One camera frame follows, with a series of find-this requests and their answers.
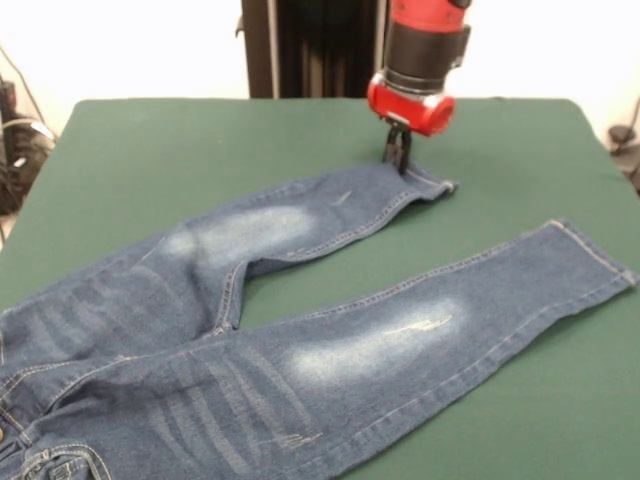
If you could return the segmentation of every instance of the blue jeans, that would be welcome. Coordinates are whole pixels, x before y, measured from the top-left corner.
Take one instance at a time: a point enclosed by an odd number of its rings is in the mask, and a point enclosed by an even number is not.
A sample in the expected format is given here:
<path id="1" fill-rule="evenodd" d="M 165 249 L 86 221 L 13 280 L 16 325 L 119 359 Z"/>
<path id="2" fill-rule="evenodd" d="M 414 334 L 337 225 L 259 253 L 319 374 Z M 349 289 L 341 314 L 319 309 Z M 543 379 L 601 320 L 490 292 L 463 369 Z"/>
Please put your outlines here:
<path id="1" fill-rule="evenodd" d="M 296 181 L 3 312 L 0 478 L 334 477 L 559 318 L 639 280 L 552 220 L 350 303 L 238 329 L 246 278 L 326 255 L 450 190 L 416 165 Z"/>

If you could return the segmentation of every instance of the white wall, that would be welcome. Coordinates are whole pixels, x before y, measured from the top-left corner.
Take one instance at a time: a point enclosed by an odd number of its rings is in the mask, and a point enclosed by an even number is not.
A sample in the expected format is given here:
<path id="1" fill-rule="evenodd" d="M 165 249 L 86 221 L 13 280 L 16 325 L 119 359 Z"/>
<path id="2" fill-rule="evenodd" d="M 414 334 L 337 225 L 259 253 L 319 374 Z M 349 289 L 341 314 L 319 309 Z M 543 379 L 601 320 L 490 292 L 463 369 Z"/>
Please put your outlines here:
<path id="1" fill-rule="evenodd" d="M 249 96 L 240 0 L 5 3 L 24 21 L 4 21 L 0 43 L 58 132 L 84 98 Z M 16 78 L 1 58 L 0 71 Z"/>
<path id="2" fill-rule="evenodd" d="M 611 124 L 630 121 L 640 95 L 637 1 L 476 0 L 468 21 L 454 94 L 570 98 L 603 141 Z"/>
<path id="3" fill-rule="evenodd" d="M 240 0 L 6 3 L 3 17 L 24 22 L 3 22 L 0 42 L 58 132 L 83 98 L 248 97 Z M 603 140 L 628 122 L 640 95 L 636 1 L 475 0 L 468 20 L 452 93 L 571 98 Z"/>

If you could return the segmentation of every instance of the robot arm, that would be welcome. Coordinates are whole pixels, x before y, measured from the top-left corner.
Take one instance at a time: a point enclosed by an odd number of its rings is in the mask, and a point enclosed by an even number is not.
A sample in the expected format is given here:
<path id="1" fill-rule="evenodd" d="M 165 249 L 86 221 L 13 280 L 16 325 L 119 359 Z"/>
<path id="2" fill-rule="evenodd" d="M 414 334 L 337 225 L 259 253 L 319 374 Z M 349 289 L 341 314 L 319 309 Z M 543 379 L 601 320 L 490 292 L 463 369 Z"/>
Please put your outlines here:
<path id="1" fill-rule="evenodd" d="M 411 132 L 443 132 L 455 99 L 444 95 L 449 71 L 459 67 L 469 39 L 464 16 L 471 0 L 391 0 L 384 66 L 368 88 L 369 106 L 391 124 L 385 161 L 404 173 Z"/>

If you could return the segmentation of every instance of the black metal frame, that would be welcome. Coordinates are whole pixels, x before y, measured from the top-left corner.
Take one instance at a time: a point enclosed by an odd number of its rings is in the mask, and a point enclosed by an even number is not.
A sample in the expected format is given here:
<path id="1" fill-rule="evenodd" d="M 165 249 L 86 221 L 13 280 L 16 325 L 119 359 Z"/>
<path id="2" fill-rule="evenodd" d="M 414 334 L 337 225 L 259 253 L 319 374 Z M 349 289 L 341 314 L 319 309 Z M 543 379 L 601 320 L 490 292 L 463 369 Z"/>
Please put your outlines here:
<path id="1" fill-rule="evenodd" d="M 280 97 L 366 96 L 375 68 L 377 2 L 278 0 L 277 4 Z M 242 13 L 250 95 L 273 98 L 268 2 L 242 0 Z M 310 78 L 310 58 L 316 62 L 314 78 Z"/>

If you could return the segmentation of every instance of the table surface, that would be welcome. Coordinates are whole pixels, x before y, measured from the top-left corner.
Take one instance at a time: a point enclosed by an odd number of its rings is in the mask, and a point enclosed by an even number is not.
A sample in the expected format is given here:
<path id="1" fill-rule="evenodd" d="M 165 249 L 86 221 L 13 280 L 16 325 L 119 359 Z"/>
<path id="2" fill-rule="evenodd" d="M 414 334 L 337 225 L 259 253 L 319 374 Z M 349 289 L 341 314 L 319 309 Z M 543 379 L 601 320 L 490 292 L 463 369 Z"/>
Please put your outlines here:
<path id="1" fill-rule="evenodd" d="M 0 254 L 0 308 L 237 196 L 377 162 L 363 100 L 86 101 Z M 346 301 L 567 218 L 640 271 L 640 205 L 564 100 L 461 100 L 413 159 L 460 184 L 327 258 L 251 280 L 241 328 Z M 640 294 L 566 318 L 351 479 L 636 479 Z"/>

